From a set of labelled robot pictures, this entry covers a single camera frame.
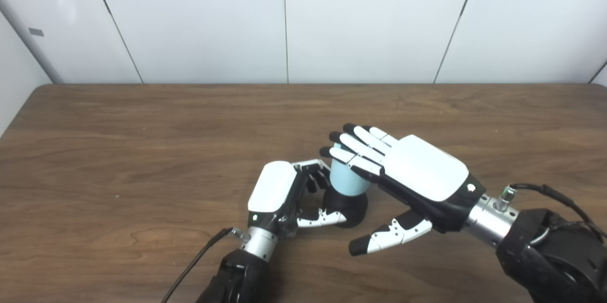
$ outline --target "wood grain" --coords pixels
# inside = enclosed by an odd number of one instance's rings
[[[347,122],[421,136],[491,195],[551,184],[607,227],[598,85],[47,85],[0,139],[0,301],[160,301],[210,236],[245,227],[265,163],[316,158]],[[350,239],[405,210],[369,196],[358,227],[279,243],[271,302],[531,301],[465,233],[350,257]],[[574,217],[534,193],[515,205]],[[193,302],[236,246],[219,242],[172,302]]]

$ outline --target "white finger segment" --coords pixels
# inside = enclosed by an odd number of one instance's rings
[[[415,238],[419,238],[432,230],[432,223],[427,220],[422,220],[410,230],[405,230],[396,219],[392,219],[392,224],[390,224],[389,228],[390,231],[375,232],[371,234],[367,253],[401,245],[410,242]]]
[[[390,146],[386,143],[380,141],[377,137],[373,136],[369,131],[364,130],[361,126],[356,126],[354,128],[354,134],[360,138],[363,143],[372,147],[373,149],[381,152],[382,154],[386,154],[390,151]]]
[[[370,148],[370,147],[360,143],[360,141],[358,141],[358,139],[352,137],[349,134],[341,134],[340,141],[343,143],[343,145],[347,146],[353,152],[356,152],[356,154],[358,154],[360,156],[369,158],[370,160],[374,161],[375,163],[382,164],[384,162],[384,156],[382,154],[373,150],[373,148]]]
[[[327,225],[335,225],[336,223],[345,222],[346,218],[340,212],[332,212],[327,214],[327,210],[318,209],[318,220],[297,219],[297,225],[301,228],[320,227]]]
[[[353,166],[355,166],[360,169],[363,169],[364,171],[368,171],[373,175],[379,176],[379,170],[382,168],[382,166],[378,165],[377,163],[373,163],[369,160],[362,158],[361,156],[357,156],[349,151],[340,149],[338,147],[332,147],[331,149],[329,149],[329,154],[331,154],[332,158],[342,161],[348,167],[352,168]]]

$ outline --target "black wire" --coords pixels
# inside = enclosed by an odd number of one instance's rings
[[[233,227],[224,228],[223,230],[219,231],[219,233],[215,234],[215,236],[213,238],[211,238],[211,240],[209,240],[209,242],[206,243],[206,245],[204,245],[204,247],[200,250],[200,252],[190,262],[188,267],[186,267],[184,272],[182,272],[182,274],[179,275],[179,277],[173,283],[171,288],[169,288],[169,291],[165,294],[165,297],[162,299],[162,301],[160,301],[160,303],[166,303],[167,301],[169,301],[169,298],[171,298],[171,295],[173,294],[173,292],[175,292],[175,289],[179,286],[179,284],[186,277],[186,275],[188,275],[189,271],[196,265],[196,263],[200,260],[200,258],[202,258],[204,253],[208,249],[210,249],[211,246],[213,246],[216,242],[218,242],[221,238],[227,236],[228,233],[232,232],[233,229],[234,229]]]
[[[586,212],[584,212],[584,210],[582,208],[580,208],[577,204],[575,204],[574,200],[570,199],[570,197],[568,197],[567,195],[564,195],[563,193],[557,191],[556,189],[553,189],[552,187],[550,187],[546,184],[543,184],[541,186],[538,186],[537,184],[511,184],[510,188],[537,191],[538,193],[540,193],[542,195],[546,195],[546,196],[550,197],[551,199],[557,200],[558,202],[560,202],[560,203],[564,204],[565,206],[574,210],[577,213],[577,215],[579,215],[579,217],[581,217],[581,219],[583,219],[584,223],[586,224],[586,226],[588,226],[590,231],[592,231],[597,236],[597,238],[598,238],[598,240],[600,240],[600,242],[603,242],[603,237],[607,238],[607,233],[605,233],[603,230],[601,230],[594,223],[594,221],[592,221],[592,219],[590,219],[588,214],[586,214]]]

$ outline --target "white wall panel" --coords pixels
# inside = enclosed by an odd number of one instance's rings
[[[291,83],[431,83],[464,0],[286,0]]]
[[[0,136],[32,91],[48,83],[48,76],[0,13]]]
[[[587,83],[607,55],[607,0],[468,0],[438,83]]]
[[[103,0],[0,2],[24,41],[48,61],[55,81],[141,82]],[[31,35],[29,28],[41,29],[44,37]]]
[[[146,83],[285,83],[284,0],[106,0]]]
[[[596,78],[592,81],[592,84],[600,84],[607,87],[607,67],[604,67]]]

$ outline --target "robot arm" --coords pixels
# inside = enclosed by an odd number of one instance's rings
[[[347,167],[337,170],[332,172],[322,160],[266,164],[249,198],[248,231],[232,230],[240,247],[223,258],[196,303],[262,302],[270,281],[269,260],[280,239],[292,238],[298,227],[360,223],[367,209],[366,187],[356,195],[340,193],[332,178],[359,180]],[[325,190],[322,207],[300,207],[306,190],[316,192],[316,186]]]
[[[496,249],[504,272],[537,303],[605,301],[605,245],[588,216],[581,214],[584,224],[550,210],[519,212],[509,206],[517,189],[540,191],[573,208],[572,200],[527,184],[513,184],[492,198],[461,161],[414,135],[395,139],[378,128],[353,124],[343,130],[330,134],[343,147],[322,148],[321,155],[342,162],[411,208],[390,225],[353,240],[352,255],[406,243],[431,229],[465,230]]]

